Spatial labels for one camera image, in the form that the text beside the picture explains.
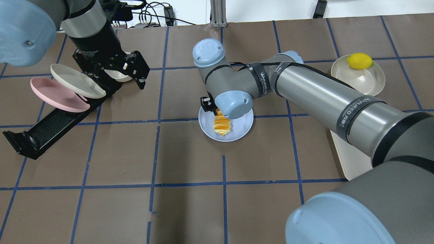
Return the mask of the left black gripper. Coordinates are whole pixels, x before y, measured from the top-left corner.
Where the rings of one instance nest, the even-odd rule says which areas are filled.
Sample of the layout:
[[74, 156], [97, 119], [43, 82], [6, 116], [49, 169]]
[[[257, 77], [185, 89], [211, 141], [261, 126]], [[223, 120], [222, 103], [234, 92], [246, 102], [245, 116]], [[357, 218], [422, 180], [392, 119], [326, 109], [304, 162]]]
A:
[[77, 50], [73, 59], [81, 71], [102, 88], [108, 96], [115, 94], [122, 86], [110, 77], [104, 69], [117, 70], [131, 77], [140, 90], [146, 85], [150, 67], [139, 51], [125, 53], [111, 26], [103, 26], [97, 33], [85, 38], [70, 37]]

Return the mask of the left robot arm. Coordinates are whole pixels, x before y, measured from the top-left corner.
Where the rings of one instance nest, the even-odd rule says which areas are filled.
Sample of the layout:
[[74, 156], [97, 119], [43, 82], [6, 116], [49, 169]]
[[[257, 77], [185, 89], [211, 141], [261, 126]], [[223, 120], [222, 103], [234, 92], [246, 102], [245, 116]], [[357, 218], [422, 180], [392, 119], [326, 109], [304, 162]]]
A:
[[150, 68], [139, 51], [123, 51], [111, 20], [97, 0], [2, 0], [1, 62], [17, 67], [35, 65], [63, 29], [74, 43], [82, 72], [53, 64], [51, 73], [65, 88], [99, 99], [119, 85], [106, 71], [131, 77], [140, 89]]

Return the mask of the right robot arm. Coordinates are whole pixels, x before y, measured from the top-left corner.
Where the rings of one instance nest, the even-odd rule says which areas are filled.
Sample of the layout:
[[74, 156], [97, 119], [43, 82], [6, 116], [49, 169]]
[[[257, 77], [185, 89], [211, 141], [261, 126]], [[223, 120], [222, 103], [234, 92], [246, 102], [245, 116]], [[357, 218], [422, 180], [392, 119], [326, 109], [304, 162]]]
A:
[[434, 118], [406, 113], [315, 68], [287, 51], [234, 71], [219, 40], [192, 51], [209, 98], [228, 119], [274, 91], [371, 158], [372, 169], [310, 198], [288, 217], [287, 244], [432, 244]]

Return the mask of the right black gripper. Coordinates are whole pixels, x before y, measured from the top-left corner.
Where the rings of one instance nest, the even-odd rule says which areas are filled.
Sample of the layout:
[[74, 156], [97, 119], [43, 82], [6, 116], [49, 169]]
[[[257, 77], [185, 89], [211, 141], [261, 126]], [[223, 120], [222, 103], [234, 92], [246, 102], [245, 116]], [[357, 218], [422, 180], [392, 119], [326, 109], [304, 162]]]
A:
[[214, 98], [210, 92], [207, 92], [208, 96], [200, 97], [200, 106], [204, 112], [211, 112], [214, 116], [217, 116], [218, 107], [215, 104]]

